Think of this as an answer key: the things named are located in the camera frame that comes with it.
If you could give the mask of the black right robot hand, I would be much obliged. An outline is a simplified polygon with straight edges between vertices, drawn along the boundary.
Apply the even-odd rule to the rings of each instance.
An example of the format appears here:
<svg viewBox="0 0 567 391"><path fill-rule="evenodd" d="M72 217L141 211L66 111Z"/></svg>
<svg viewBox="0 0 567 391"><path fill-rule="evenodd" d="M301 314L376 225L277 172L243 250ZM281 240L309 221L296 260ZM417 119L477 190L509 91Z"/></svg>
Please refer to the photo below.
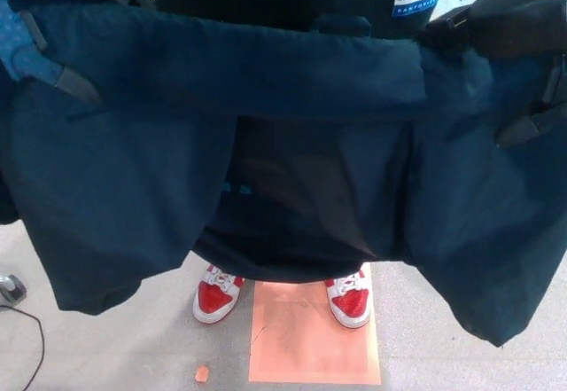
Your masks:
<svg viewBox="0 0 567 391"><path fill-rule="evenodd" d="M551 54L541 95L495 137L519 145L566 122L566 0L477 0L433 20L417 40L438 50L471 48L486 59Z"/></svg>

